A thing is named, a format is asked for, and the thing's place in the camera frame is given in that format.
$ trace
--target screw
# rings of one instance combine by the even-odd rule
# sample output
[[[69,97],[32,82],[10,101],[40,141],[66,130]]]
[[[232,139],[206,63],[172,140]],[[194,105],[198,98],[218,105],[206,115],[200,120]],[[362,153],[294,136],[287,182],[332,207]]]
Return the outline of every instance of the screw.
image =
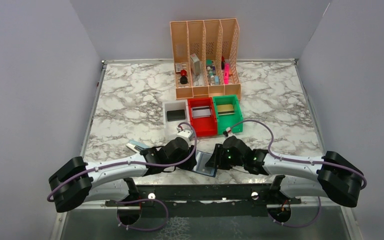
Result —
[[[253,191],[253,192],[251,193],[251,198],[254,199],[254,200],[257,200],[257,199],[258,199],[258,192]]]

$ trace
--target red plastic tray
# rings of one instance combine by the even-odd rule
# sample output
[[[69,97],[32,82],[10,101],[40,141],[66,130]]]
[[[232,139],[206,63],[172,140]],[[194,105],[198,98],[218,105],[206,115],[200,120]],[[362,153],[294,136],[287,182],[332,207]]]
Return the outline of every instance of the red plastic tray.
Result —
[[[197,137],[210,137],[217,135],[217,117],[216,111],[214,111],[213,99],[211,97],[206,98],[192,98],[187,100],[190,124],[193,126]],[[211,110],[211,116],[207,117],[192,117],[191,108],[207,107]]]

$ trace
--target box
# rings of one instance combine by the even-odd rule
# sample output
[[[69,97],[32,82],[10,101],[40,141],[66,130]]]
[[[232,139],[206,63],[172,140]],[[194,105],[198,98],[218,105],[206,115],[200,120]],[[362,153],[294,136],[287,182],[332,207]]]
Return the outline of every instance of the box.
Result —
[[[193,74],[199,75],[201,73],[200,59],[194,53],[190,55],[190,68]]]
[[[176,110],[184,110],[185,119],[179,119],[174,121],[168,121],[167,119],[167,112],[169,111],[176,111]],[[165,135],[165,141],[170,141],[176,138],[177,126],[181,122],[190,122],[189,118],[189,108],[188,108],[188,101],[186,100],[177,100],[177,101],[164,101],[162,103],[162,119],[164,123],[164,135]]]
[[[217,119],[217,134],[221,135],[223,132],[232,125],[243,121],[244,117],[242,116],[241,107],[239,106],[238,97],[236,95],[227,95],[227,96],[215,96],[212,98],[215,109],[215,116]],[[233,105],[233,114],[229,115],[220,115],[217,106],[220,105]],[[240,133],[243,130],[243,123],[235,126],[232,129],[233,133]]]
[[[189,109],[190,124],[195,129],[197,137],[210,137],[217,135],[216,111],[211,97],[188,99],[187,107]],[[191,108],[195,107],[209,107],[211,115],[207,117],[193,118]]]

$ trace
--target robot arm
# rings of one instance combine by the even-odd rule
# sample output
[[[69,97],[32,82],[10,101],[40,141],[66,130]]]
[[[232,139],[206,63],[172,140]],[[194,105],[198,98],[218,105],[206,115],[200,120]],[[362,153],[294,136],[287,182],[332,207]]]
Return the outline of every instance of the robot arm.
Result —
[[[188,143],[193,137],[192,132],[186,129],[181,131],[178,136],[165,146],[143,149],[140,153],[112,161],[87,163],[83,161],[82,157],[72,158],[49,178],[50,187],[54,191],[52,196],[56,211],[70,211],[87,201],[124,200],[129,196],[130,189],[124,179],[159,174],[164,168],[152,166],[149,163],[175,164],[185,159],[193,151],[193,147],[189,147]],[[193,169],[197,161],[195,154],[192,156],[177,167],[184,170]],[[328,151],[325,156],[317,157],[281,154],[277,156],[280,159],[276,159],[264,149],[252,150],[242,140],[231,136],[223,144],[216,144],[214,152],[205,166],[222,170],[230,170],[233,166],[243,166],[246,171],[255,175],[280,175],[271,185],[271,191],[266,196],[275,203],[297,196],[315,196],[329,197],[346,207],[357,205],[363,181],[358,175],[329,165],[282,160],[293,157],[310,162],[329,161],[359,171],[336,152]],[[60,186],[75,175],[79,176],[64,186]]]

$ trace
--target orange desk organizer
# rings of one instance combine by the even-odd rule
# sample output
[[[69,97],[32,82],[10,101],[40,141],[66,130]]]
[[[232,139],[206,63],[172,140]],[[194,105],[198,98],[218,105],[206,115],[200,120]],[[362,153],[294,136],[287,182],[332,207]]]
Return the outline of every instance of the orange desk organizer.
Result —
[[[216,20],[172,21],[170,22],[171,43],[174,64],[181,63],[187,71],[187,83],[180,83],[180,73],[174,71],[176,99],[210,98],[236,95],[241,100],[241,83],[236,70],[238,54],[239,25],[236,18]],[[196,54],[200,61],[200,78],[203,85],[194,86],[190,56]],[[224,81],[222,56],[228,60],[231,75],[228,84]],[[207,76],[206,60],[212,60],[217,85]]]

